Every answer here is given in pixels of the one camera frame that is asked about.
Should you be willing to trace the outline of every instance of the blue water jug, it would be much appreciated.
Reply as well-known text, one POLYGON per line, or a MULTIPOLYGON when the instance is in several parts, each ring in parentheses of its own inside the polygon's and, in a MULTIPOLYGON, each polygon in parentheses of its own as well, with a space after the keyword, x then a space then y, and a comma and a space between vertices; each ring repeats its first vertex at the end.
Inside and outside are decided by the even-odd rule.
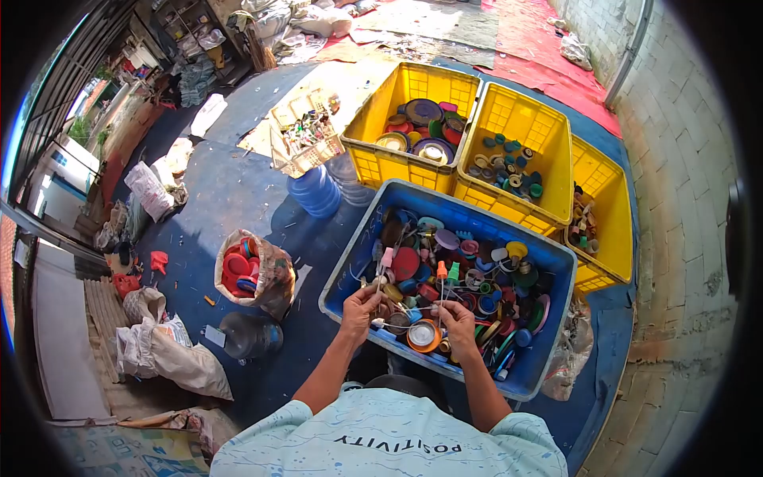
POLYGON ((289 177, 286 189, 315 218, 331 217, 342 202, 342 194, 323 164, 310 169, 299 179, 289 177))

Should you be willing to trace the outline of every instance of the hand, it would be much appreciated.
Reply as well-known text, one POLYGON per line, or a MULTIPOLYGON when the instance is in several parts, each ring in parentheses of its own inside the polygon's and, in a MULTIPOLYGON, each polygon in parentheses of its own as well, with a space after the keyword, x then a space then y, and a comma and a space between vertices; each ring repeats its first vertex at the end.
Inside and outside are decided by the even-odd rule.
POLYGON ((348 337, 355 348, 362 345, 369 335, 371 312, 382 300, 381 296, 381 292, 376 293, 375 286, 367 286, 353 293, 344 301, 339 333, 348 337))
POLYGON ((475 343, 474 314, 457 301, 438 300, 435 304, 437 308, 432 310, 432 315, 439 316, 448 328, 451 354, 461 363, 474 354, 479 356, 475 343))

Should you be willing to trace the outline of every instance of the blue plastic crate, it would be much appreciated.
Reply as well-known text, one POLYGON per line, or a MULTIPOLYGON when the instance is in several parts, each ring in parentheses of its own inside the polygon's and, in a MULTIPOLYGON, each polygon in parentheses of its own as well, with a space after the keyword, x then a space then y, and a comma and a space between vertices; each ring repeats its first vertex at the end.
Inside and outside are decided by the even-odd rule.
MULTIPOLYGON (((578 268, 575 254, 559 243, 484 209, 400 179, 390 179, 379 189, 318 299, 321 311, 337 322, 342 320, 342 303, 360 286, 353 274, 358 276, 362 267, 368 263, 374 240, 382 231, 382 213, 390 206, 438 218, 450 230, 471 231, 476 240, 524 242, 529 250, 528 257, 539 268, 556 274, 549 294, 551 308, 546 324, 534 337, 531 347, 517 348, 517 360, 509 369, 506 380, 495 382, 498 390, 507 398, 518 401, 534 398, 548 372, 551 353, 564 324, 563 318, 567 313, 578 268)), ((425 368, 464 381, 463 371, 457 366, 436 361, 374 330, 369 333, 369 339, 425 368)))

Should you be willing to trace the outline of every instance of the white label tag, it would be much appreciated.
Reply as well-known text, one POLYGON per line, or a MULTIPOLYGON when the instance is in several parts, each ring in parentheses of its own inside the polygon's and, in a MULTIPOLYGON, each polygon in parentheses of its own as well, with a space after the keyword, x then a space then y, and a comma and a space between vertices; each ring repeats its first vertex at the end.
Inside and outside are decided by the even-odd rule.
POLYGON ((211 325, 207 325, 204 329, 204 337, 218 345, 220 348, 225 347, 225 333, 211 325))

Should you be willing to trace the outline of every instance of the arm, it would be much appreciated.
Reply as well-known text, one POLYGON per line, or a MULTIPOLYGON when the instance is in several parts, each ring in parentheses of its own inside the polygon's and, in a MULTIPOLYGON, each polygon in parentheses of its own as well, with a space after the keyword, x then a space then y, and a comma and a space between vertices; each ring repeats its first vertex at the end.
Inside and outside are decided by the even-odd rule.
POLYGON ((361 288, 344 301, 339 333, 307 381, 291 398, 307 404, 313 415, 334 402, 339 395, 349 361, 369 335, 371 311, 382 299, 381 295, 375 295, 375 292, 375 287, 361 288))
POLYGON ((438 307, 434 314, 439 315, 448 328, 452 354, 461 363, 464 371, 466 394, 474 426, 481 432, 490 432, 501 419, 511 413, 511 407, 498 392, 482 362, 482 356, 475 343, 475 316, 457 301, 436 303, 438 307))

